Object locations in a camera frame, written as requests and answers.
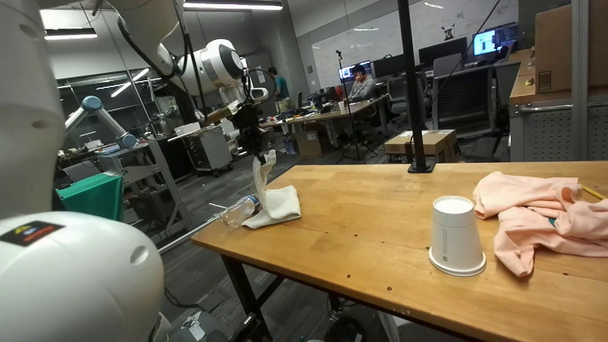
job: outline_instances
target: floor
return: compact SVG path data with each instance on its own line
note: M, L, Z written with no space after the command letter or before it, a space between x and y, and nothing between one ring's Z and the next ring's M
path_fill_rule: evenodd
M389 132L395 134L404 126L393 125ZM381 134L376 134L372 147L374 153L368 153L362 163L385 163L381 147ZM493 138L480 138L461 145L465 161L499 161L507 159L507 144L501 140L495 157L490 155ZM336 163L341 155L340 149L332 149L317 159L303 161L298 155L279 153L279 161L271 170L271 176L284 172L296 163ZM231 163L231 170L212 176L189 176L178 183L178 191L188 202L189 212L193 212L195 221L205 221L208 216L218 212L218 204L231 204L245 193L252 193L250 180L250 157L239 157ZM201 305L212 324L216 324L226 334L233 334L243 320L241 305L235 297L231 282L226 275L224 263L218 254L191 244L189 240L163 254L165 261L165 284L172 296L180 301ZM254 267L246 267L248 278L254 290L260 290L271 275ZM186 315L188 309L176 307L163 301L161 311L176 326ZM264 305L265 322L277 342L288 339L322 339L326 328L334 322L334 315L328 309L328 297L324 292L294 282L284 280L275 294ZM378 318L378 311L360 303L347 303L343 315L355 316L366 330L366 339L383 342L387 335ZM404 328L400 332L406 339L446 339L446 334L425 328Z

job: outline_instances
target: white robot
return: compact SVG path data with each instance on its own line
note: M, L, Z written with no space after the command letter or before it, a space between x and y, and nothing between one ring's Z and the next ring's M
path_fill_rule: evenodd
M121 221L49 212L64 115L37 5L68 1L0 0L0 339L167 339L163 263L153 242ZM243 100L241 58L226 39L193 52L199 71L191 62L182 75L172 71L182 62L161 45L178 22L172 0L110 3L157 73ZM256 142L254 119L237 113L235 121L250 125L245 130Z

